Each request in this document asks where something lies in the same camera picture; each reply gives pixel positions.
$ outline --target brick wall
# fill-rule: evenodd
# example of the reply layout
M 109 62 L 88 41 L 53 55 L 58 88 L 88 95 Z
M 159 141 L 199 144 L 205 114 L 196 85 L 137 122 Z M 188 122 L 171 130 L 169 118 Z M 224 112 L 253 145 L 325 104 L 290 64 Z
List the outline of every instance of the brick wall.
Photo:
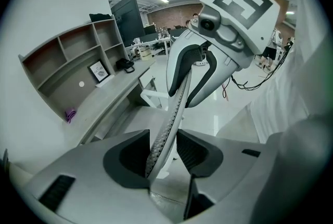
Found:
M 149 24 L 155 23 L 156 27 L 167 26 L 174 29 L 174 25 L 185 26 L 186 20 L 190 20 L 194 13 L 199 13 L 202 4 L 188 4 L 182 6 L 170 7 L 163 10 L 154 11 L 147 14 Z M 288 38 L 295 35 L 295 30 L 281 23 L 276 26 L 283 37 L 283 45 L 287 44 Z
M 295 37 L 295 30 L 285 25 L 284 23 L 278 24 L 276 26 L 277 30 L 279 30 L 283 37 L 283 46 L 287 44 L 288 38 Z
M 149 24 L 155 23 L 156 27 L 167 26 L 174 29 L 174 25 L 185 26 L 186 20 L 190 20 L 193 14 L 199 14 L 202 4 L 188 4 L 170 7 L 147 14 Z

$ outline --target computer monitor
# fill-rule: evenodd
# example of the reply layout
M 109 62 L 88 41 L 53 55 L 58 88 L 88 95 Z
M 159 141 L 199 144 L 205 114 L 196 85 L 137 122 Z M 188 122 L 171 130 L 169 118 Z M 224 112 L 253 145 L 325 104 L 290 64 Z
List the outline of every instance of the computer monitor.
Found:
M 156 28 L 155 28 L 154 24 L 145 27 L 145 34 L 146 35 L 154 34 L 154 33 L 156 33 Z
M 187 30 L 187 28 L 180 28 L 180 29 L 172 29 L 169 31 L 170 34 L 170 44 L 172 45 L 173 42 L 176 41 L 175 37 L 179 37 L 182 33 L 184 33 Z
M 167 35 L 168 34 L 168 28 L 167 27 L 158 27 L 157 33 L 161 35 Z
M 136 0 L 121 0 L 111 8 L 111 12 L 125 47 L 132 45 L 133 39 L 145 35 Z

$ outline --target wall shelf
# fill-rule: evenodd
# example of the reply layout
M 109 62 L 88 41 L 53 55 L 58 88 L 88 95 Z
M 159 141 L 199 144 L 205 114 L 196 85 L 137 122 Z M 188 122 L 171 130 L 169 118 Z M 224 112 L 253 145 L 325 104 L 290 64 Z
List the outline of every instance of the wall shelf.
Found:
M 118 44 L 115 44 L 115 45 L 113 45 L 113 46 L 111 46 L 111 47 L 109 47 L 109 48 L 107 48 L 107 49 L 104 49 L 104 50 L 107 51 L 107 50 L 109 50 L 110 48 L 117 47 L 117 46 L 122 45 L 122 44 L 123 44 L 123 43 L 118 43 Z
M 55 38 L 23 60 L 23 65 L 30 73 L 31 81 L 39 85 L 50 74 L 66 63 L 58 40 Z
M 45 90 L 47 89 L 46 86 L 52 85 L 52 82 L 56 82 L 58 79 L 62 77 L 63 74 L 65 74 L 67 71 L 70 71 L 71 69 L 75 68 L 78 64 L 84 62 L 86 59 L 88 59 L 91 56 L 95 56 L 96 54 L 96 48 L 100 46 L 95 46 L 91 49 L 86 50 L 84 53 L 82 53 L 80 56 L 77 56 L 76 58 L 66 62 L 61 67 L 59 67 L 56 71 L 54 71 L 52 74 L 48 76 L 42 83 L 40 83 L 37 87 L 38 90 Z
M 122 43 L 115 20 L 106 20 L 94 23 L 97 36 L 103 49 L 109 49 Z
M 128 56 L 116 21 L 110 19 L 65 31 L 19 58 L 32 85 L 65 120 L 65 110 L 78 109 L 96 88 L 88 66 L 101 60 L 110 74 L 117 74 L 116 61 Z

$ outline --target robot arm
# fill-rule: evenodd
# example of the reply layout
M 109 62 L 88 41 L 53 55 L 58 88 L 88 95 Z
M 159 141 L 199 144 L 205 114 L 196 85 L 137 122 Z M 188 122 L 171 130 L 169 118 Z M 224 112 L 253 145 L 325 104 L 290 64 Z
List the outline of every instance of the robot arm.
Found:
M 200 0 L 203 9 L 173 44 L 166 68 L 170 97 L 196 61 L 206 56 L 209 70 L 187 98 L 198 105 L 236 70 L 247 68 L 271 38 L 279 5 L 274 0 Z

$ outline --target purple object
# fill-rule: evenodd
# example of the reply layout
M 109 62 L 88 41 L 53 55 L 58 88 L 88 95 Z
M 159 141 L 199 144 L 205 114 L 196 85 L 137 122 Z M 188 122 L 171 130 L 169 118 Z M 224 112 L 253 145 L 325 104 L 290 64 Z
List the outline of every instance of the purple object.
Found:
M 67 109 L 65 114 L 67 122 L 71 123 L 72 118 L 76 115 L 76 110 L 74 108 Z

